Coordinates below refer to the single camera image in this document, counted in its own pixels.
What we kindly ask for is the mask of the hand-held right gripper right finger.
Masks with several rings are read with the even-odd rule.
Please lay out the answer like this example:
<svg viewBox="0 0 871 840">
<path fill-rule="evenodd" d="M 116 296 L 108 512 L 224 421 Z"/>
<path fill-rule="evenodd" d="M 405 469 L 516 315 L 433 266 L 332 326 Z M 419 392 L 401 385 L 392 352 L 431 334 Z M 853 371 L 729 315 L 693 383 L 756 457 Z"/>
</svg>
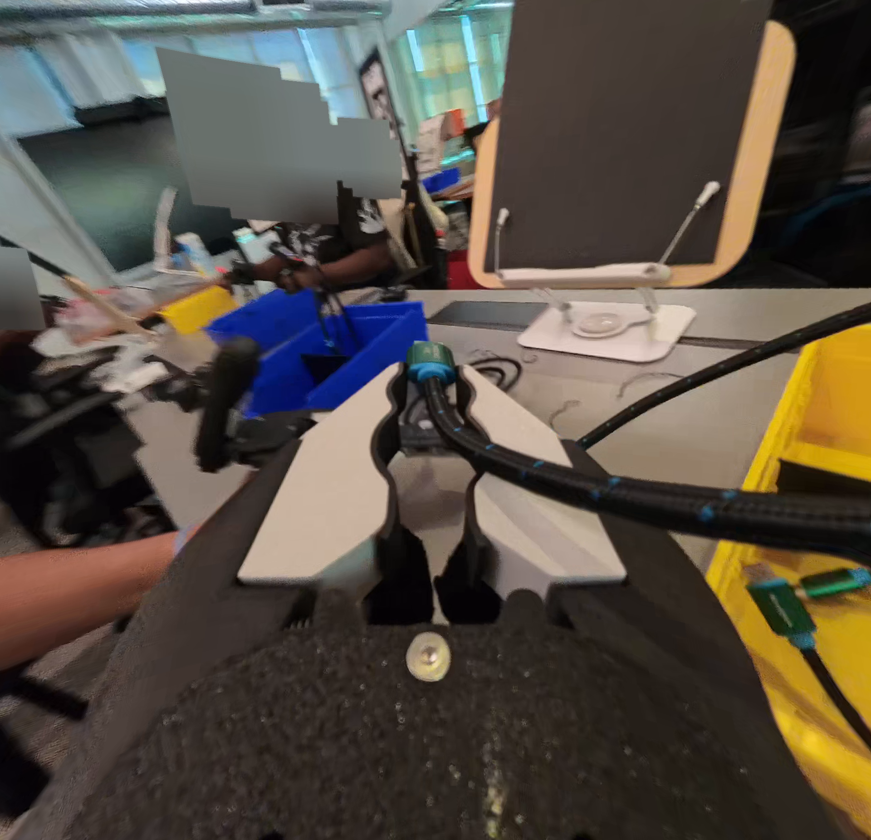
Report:
<svg viewBox="0 0 871 840">
<path fill-rule="evenodd" d="M 570 466 L 556 432 L 476 368 L 457 376 L 459 412 L 490 442 L 534 460 Z M 464 496 L 463 534 L 435 591 L 453 624 L 488 624 L 517 590 L 546 601 L 560 587 L 615 585 L 626 579 L 601 520 L 490 474 L 475 475 Z"/>
</svg>

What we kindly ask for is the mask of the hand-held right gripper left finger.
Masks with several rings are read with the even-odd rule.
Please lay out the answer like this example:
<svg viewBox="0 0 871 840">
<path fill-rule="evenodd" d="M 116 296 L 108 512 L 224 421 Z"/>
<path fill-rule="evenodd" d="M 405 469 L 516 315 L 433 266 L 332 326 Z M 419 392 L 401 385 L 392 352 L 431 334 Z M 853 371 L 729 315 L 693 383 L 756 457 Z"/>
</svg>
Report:
<svg viewBox="0 0 871 840">
<path fill-rule="evenodd" d="M 429 624 L 426 551 L 401 522 L 388 466 L 399 453 L 405 364 L 392 364 L 298 442 L 244 561 L 241 584 L 338 590 L 372 624 Z"/>
</svg>

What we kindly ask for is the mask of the black hdmi switch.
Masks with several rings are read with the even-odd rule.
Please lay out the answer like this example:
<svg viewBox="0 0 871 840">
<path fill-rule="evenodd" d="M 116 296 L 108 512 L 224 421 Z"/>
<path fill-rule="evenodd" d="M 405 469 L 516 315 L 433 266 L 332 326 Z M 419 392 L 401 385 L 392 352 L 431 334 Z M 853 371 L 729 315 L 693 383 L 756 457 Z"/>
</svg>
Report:
<svg viewBox="0 0 871 840">
<path fill-rule="evenodd" d="M 427 403 L 422 398 L 410 403 L 402 415 L 400 440 L 401 449 L 407 457 L 457 457 L 432 424 Z"/>
</svg>

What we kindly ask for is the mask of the person's left forearm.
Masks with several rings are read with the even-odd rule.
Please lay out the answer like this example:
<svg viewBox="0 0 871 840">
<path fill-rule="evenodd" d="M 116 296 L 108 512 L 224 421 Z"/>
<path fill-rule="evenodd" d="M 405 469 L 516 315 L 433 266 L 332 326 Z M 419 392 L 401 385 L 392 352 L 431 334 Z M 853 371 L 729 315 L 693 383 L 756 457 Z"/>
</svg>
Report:
<svg viewBox="0 0 871 840">
<path fill-rule="evenodd" d="M 166 574 L 176 532 L 1 560 L 1 670 L 133 614 Z"/>
</svg>

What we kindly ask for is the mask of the black bin divider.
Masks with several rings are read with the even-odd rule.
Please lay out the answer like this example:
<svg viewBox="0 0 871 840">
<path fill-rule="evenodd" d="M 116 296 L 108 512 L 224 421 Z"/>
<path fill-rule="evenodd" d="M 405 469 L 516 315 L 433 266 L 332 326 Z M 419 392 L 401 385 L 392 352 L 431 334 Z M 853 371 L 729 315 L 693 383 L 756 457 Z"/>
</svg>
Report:
<svg viewBox="0 0 871 840">
<path fill-rule="evenodd" d="M 776 493 L 785 496 L 822 496 L 870 500 L 870 482 L 826 469 L 781 459 Z"/>
<path fill-rule="evenodd" d="M 349 361 L 347 355 L 336 353 L 303 353 L 300 359 L 314 387 L 326 382 Z"/>
</svg>

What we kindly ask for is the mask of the long wavy black thread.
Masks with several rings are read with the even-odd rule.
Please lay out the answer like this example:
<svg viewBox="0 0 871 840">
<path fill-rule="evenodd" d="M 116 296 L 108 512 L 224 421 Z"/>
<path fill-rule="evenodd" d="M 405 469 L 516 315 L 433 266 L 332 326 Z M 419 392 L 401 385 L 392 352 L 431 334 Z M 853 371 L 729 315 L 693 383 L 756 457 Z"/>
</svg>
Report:
<svg viewBox="0 0 871 840">
<path fill-rule="evenodd" d="M 681 374 L 676 374 L 673 372 L 663 372 L 663 371 L 644 371 L 634 376 L 628 378 L 626 381 L 620 384 L 617 389 L 617 393 L 615 398 L 617 400 L 622 400 L 627 392 L 632 388 L 637 388 L 639 385 L 649 384 L 649 383 L 660 383 L 660 384 L 670 384 L 674 383 L 677 380 L 683 379 L 684 376 Z"/>
</svg>

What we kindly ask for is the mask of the beige hanging jacket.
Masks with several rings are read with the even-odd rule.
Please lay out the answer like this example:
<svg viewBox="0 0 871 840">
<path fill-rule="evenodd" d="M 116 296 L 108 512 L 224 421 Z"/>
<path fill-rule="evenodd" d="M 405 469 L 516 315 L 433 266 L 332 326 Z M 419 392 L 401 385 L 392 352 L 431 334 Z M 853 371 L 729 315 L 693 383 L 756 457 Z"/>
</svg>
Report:
<svg viewBox="0 0 871 840">
<path fill-rule="evenodd" d="M 450 223 L 425 188 L 413 186 L 399 199 L 378 200 L 376 208 L 387 231 L 397 283 L 420 281 L 422 286 L 444 288 Z"/>
</svg>

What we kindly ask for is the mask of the black and white sign stand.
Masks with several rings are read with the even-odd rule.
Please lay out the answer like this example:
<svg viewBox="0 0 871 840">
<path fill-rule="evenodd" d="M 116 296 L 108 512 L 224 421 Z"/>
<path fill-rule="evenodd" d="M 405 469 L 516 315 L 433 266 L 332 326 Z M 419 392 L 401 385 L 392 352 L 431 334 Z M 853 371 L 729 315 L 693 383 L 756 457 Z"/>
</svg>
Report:
<svg viewBox="0 0 871 840">
<path fill-rule="evenodd" d="M 360 66 L 358 73 L 369 116 L 376 122 L 385 125 L 384 130 L 391 141 L 390 166 L 398 171 L 400 178 L 398 195 L 387 199 L 399 199 L 404 192 L 410 191 L 413 186 L 425 188 L 418 170 L 417 154 L 406 148 L 401 135 L 401 124 L 394 106 L 387 79 L 387 70 L 380 51 L 373 50 Z M 396 281 L 396 286 L 399 285 L 408 285 L 420 290 L 441 290 L 436 289 L 432 283 L 429 286 L 422 286 L 420 281 L 411 283 L 397 283 Z"/>
</svg>

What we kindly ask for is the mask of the wooden-framed black book stand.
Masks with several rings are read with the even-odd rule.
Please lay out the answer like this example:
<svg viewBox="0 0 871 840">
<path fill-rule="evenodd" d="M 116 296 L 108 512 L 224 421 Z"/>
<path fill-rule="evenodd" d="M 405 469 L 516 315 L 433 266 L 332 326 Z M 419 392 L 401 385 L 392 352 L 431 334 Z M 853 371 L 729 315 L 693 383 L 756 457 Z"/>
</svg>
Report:
<svg viewBox="0 0 871 840">
<path fill-rule="evenodd" d="M 795 63 L 772 0 L 515 0 L 468 266 L 546 307 L 518 344 L 665 359 L 753 236 Z"/>
</svg>

